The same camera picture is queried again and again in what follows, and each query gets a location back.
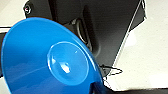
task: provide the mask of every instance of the wire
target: wire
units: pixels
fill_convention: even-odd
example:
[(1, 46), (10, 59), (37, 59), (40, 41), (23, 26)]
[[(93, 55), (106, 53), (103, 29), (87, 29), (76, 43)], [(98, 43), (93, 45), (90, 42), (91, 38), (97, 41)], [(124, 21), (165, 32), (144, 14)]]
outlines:
[(99, 66), (100, 68), (102, 68), (102, 70), (104, 71), (104, 74), (106, 74), (106, 68), (108, 68), (108, 69), (115, 69), (115, 70), (119, 70), (119, 72), (118, 73), (114, 73), (114, 74), (112, 74), (112, 73), (110, 73), (108, 76), (111, 76), (111, 75), (116, 75), (116, 74), (120, 74), (120, 73), (122, 73), (123, 72), (123, 70), (121, 70), (121, 69), (118, 69), (118, 68), (113, 68), (113, 67), (111, 67), (111, 66), (105, 66), (104, 64), (103, 65), (101, 65), (101, 66)]
[(7, 27), (3, 27), (3, 26), (1, 26), (0, 28), (11, 28), (11, 27), (9, 27), (9, 26), (7, 26)]

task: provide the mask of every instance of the blue plastic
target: blue plastic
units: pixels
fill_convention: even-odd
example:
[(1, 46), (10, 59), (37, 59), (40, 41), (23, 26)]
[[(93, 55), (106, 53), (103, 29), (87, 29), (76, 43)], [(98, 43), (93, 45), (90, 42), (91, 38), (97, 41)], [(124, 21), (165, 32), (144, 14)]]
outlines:
[(44, 19), (28, 18), (6, 34), (1, 62), (12, 94), (88, 94), (103, 86), (91, 52), (72, 32)]

